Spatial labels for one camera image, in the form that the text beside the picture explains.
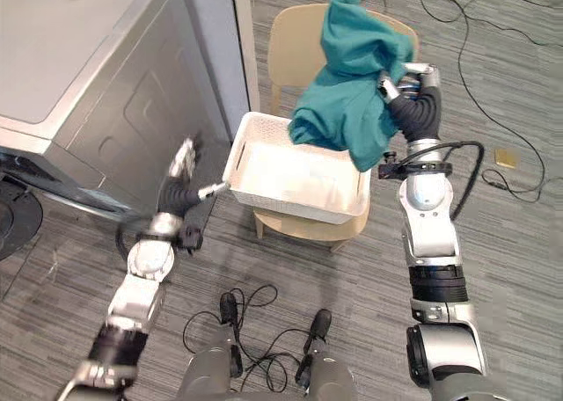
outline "gray appliance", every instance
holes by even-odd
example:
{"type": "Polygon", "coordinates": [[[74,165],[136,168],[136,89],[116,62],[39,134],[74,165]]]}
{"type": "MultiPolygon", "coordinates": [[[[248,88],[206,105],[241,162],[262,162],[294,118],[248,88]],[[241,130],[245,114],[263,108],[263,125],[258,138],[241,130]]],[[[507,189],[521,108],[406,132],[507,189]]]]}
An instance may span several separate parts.
{"type": "Polygon", "coordinates": [[[213,157],[199,176],[220,177],[227,120],[189,12],[186,0],[2,0],[0,169],[113,217],[154,211],[187,135],[213,157]]]}

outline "black cable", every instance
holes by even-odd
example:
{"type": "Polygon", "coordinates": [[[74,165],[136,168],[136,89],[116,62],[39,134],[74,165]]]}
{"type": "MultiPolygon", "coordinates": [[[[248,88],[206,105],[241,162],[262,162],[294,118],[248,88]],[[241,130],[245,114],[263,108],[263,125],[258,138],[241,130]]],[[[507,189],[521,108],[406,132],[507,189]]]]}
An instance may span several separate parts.
{"type": "Polygon", "coordinates": [[[117,228],[115,229],[115,247],[117,247],[118,253],[126,264],[129,250],[131,249],[128,249],[125,245],[125,230],[136,222],[149,221],[151,218],[152,216],[134,216],[117,224],[117,228]]]}
{"type": "Polygon", "coordinates": [[[469,179],[467,180],[467,184],[465,185],[464,193],[462,194],[461,199],[459,200],[459,203],[457,204],[456,208],[450,214],[450,218],[452,221],[455,221],[459,216],[459,214],[461,213],[461,210],[464,208],[464,205],[467,202],[467,198],[471,194],[473,186],[475,186],[475,182],[477,181],[477,177],[479,175],[479,168],[481,167],[481,164],[483,163],[483,157],[485,156],[485,147],[483,146],[482,143],[475,141],[466,141],[466,142],[449,142],[449,143],[436,144],[435,146],[423,150],[419,150],[418,152],[409,155],[395,166],[395,169],[397,170],[401,166],[410,164],[414,159],[416,159],[417,157],[421,157],[422,155],[428,152],[432,152],[434,150],[439,150],[439,149],[450,148],[450,150],[446,153],[446,156],[444,157],[444,159],[446,159],[450,156],[453,150],[463,148],[464,146],[474,146],[478,149],[479,152],[477,154],[477,158],[475,159],[475,165],[473,166],[472,174],[470,175],[469,179]]]}
{"type": "MultiPolygon", "coordinates": [[[[240,311],[240,315],[239,315],[239,319],[238,319],[238,329],[239,330],[242,329],[243,324],[245,323],[246,312],[248,311],[249,307],[258,307],[258,308],[266,307],[269,304],[273,303],[278,297],[278,289],[274,285],[271,285],[271,284],[266,284],[266,285],[263,285],[263,286],[255,289],[249,297],[245,296],[245,293],[241,288],[233,288],[229,292],[232,293],[235,297],[237,297],[237,295],[238,295],[237,305],[241,306],[241,311],[240,311]],[[254,297],[259,292],[261,292],[265,289],[268,289],[268,288],[274,291],[274,295],[271,299],[269,299],[269,300],[267,300],[263,303],[253,303],[252,302],[254,297]]],[[[196,351],[193,350],[188,345],[188,343],[186,341],[187,330],[188,330],[190,324],[197,317],[203,316],[203,315],[208,315],[208,316],[214,317],[218,324],[221,323],[221,319],[219,318],[219,316],[217,316],[215,313],[208,311],[208,310],[199,311],[198,313],[195,313],[194,315],[192,315],[187,320],[186,325],[184,326],[184,330],[182,332],[182,342],[184,343],[184,347],[186,348],[186,350],[189,351],[191,354],[196,354],[196,351]]],[[[254,355],[249,354],[247,348],[241,342],[240,337],[238,338],[237,344],[238,344],[238,347],[240,348],[240,351],[250,361],[250,365],[247,366],[246,369],[245,369],[245,372],[246,372],[245,377],[243,378],[243,381],[240,385],[240,388],[238,390],[239,392],[244,389],[248,378],[254,372],[254,370],[256,370],[256,368],[260,368],[264,372],[266,386],[268,387],[269,390],[271,390],[272,392],[284,392],[285,391],[285,389],[287,388],[288,383],[289,383],[289,375],[288,375],[288,370],[286,369],[286,366],[282,363],[281,359],[282,358],[290,359],[297,366],[299,365],[300,361],[292,353],[288,353],[288,352],[272,353],[272,350],[274,349],[274,345],[277,343],[277,341],[283,335],[285,335],[286,333],[290,333],[290,332],[299,332],[299,333],[302,333],[304,335],[309,335],[309,331],[305,330],[305,329],[298,329],[298,328],[286,329],[285,331],[280,332],[274,338],[274,340],[272,341],[270,346],[267,348],[267,350],[260,356],[254,356],[254,355]],[[279,370],[281,371],[281,374],[282,374],[282,384],[278,388],[276,388],[274,386],[274,379],[272,377],[272,374],[273,374],[272,367],[273,366],[276,366],[277,368],[279,368],[279,370]]]]}
{"type": "MultiPolygon", "coordinates": [[[[501,128],[504,128],[505,130],[507,130],[509,133],[515,135],[516,137],[520,138],[523,142],[526,143],[526,145],[528,145],[531,150],[534,152],[534,154],[537,157],[537,160],[540,164],[540,168],[541,168],[541,172],[540,172],[540,178],[538,180],[538,183],[530,188],[524,188],[524,189],[519,189],[519,190],[515,190],[506,180],[506,178],[503,176],[503,174],[500,171],[497,171],[493,168],[489,168],[485,171],[483,171],[483,174],[481,174],[482,179],[490,186],[494,186],[496,188],[499,188],[501,190],[505,190],[507,192],[509,192],[513,197],[515,197],[516,199],[520,200],[520,201],[524,201],[524,202],[529,202],[529,203],[535,203],[539,200],[540,196],[541,196],[541,191],[543,189],[543,187],[545,186],[545,184],[547,183],[546,179],[545,179],[545,175],[546,175],[546,167],[545,167],[545,163],[544,163],[544,159],[541,157],[541,155],[539,154],[538,150],[536,149],[536,147],[526,138],[524,137],[522,134],[518,133],[517,131],[515,131],[514,129],[510,128],[509,126],[506,126],[504,124],[502,124],[500,121],[496,120],[493,116],[491,116],[484,108],[483,106],[478,102],[478,100],[475,98],[475,96],[472,94],[472,91],[469,88],[469,85],[467,84],[466,80],[465,80],[465,76],[464,76],[464,72],[462,69],[462,56],[465,50],[465,47],[467,45],[467,41],[469,39],[469,34],[470,34],[470,23],[469,20],[472,21],[476,21],[476,22],[481,22],[481,23],[485,23],[488,24],[498,30],[501,30],[503,32],[517,32],[519,34],[521,34],[524,38],[526,38],[530,43],[534,44],[534,45],[538,45],[538,46],[552,46],[552,47],[563,47],[563,45],[559,44],[559,43],[547,43],[547,42],[539,42],[537,40],[532,39],[527,33],[516,29],[514,27],[505,27],[505,26],[499,26],[497,24],[495,24],[494,22],[484,19],[484,18],[476,18],[473,16],[470,16],[469,14],[467,14],[467,12],[465,11],[471,4],[473,4],[474,2],[478,1],[478,0],[469,0],[467,3],[465,4],[461,4],[458,0],[446,0],[449,1],[450,3],[453,3],[457,8],[458,8],[458,13],[454,18],[440,18],[438,16],[436,16],[434,13],[432,13],[428,7],[425,5],[424,0],[419,0],[420,4],[422,6],[422,9],[430,16],[432,17],[434,20],[439,21],[441,23],[453,23],[455,21],[458,21],[461,17],[464,18],[464,22],[465,22],[465,35],[464,35],[464,41],[462,43],[462,46],[459,48],[459,51],[457,53],[457,70],[459,73],[459,76],[461,78],[462,81],[462,85],[465,88],[465,91],[467,92],[467,94],[469,95],[470,99],[472,100],[473,104],[475,104],[475,106],[493,123],[495,123],[496,125],[498,125],[501,128]],[[485,177],[485,173],[486,172],[494,172],[502,181],[494,181],[494,180],[490,180],[490,179],[486,179],[485,177]],[[520,194],[524,194],[524,193],[536,193],[536,196],[534,199],[532,200],[528,200],[526,198],[523,198],[520,194]]],[[[522,1],[528,4],[533,4],[536,5],[538,7],[545,7],[545,8],[553,8],[551,5],[548,4],[540,4],[540,3],[536,3],[534,1],[531,0],[518,0],[518,1],[522,1]]]]}

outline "chair backrest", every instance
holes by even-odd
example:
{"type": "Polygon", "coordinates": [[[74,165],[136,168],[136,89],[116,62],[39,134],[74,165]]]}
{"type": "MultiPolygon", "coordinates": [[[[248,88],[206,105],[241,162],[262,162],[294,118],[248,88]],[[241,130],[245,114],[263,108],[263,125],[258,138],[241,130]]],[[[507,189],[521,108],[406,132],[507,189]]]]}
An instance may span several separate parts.
{"type": "MultiPolygon", "coordinates": [[[[306,87],[326,64],[320,38],[327,7],[328,4],[296,5],[276,16],[267,51],[267,69],[272,81],[271,114],[279,110],[282,86],[306,87]]],[[[419,39],[412,28],[384,14],[371,10],[368,13],[397,32],[411,36],[416,59],[419,39]]]]}

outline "black rubber sleeve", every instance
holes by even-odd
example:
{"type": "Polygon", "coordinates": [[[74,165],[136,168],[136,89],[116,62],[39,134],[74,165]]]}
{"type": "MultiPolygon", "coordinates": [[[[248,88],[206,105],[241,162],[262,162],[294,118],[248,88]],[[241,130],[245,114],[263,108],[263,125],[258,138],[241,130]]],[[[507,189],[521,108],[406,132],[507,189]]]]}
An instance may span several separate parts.
{"type": "Polygon", "coordinates": [[[168,178],[158,195],[158,212],[183,218],[188,209],[201,202],[197,191],[187,190],[181,179],[168,178]]]}
{"type": "Polygon", "coordinates": [[[389,103],[391,117],[408,142],[439,138],[441,99],[440,90],[429,86],[416,100],[399,97],[389,103]]]}
{"type": "Polygon", "coordinates": [[[438,303],[469,300],[462,266],[412,266],[409,275],[415,300],[438,303]]]}
{"type": "Polygon", "coordinates": [[[103,364],[136,366],[147,343],[148,334],[102,325],[91,346],[88,360],[103,364]]]}

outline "small yellow object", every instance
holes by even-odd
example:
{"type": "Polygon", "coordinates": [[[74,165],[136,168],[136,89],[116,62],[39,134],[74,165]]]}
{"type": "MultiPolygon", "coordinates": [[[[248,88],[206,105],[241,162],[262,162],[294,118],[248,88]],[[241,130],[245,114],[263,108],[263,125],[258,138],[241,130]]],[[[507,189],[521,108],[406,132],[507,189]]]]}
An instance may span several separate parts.
{"type": "Polygon", "coordinates": [[[494,161],[497,165],[514,169],[518,164],[518,160],[518,155],[513,150],[496,149],[494,151],[494,161]]]}

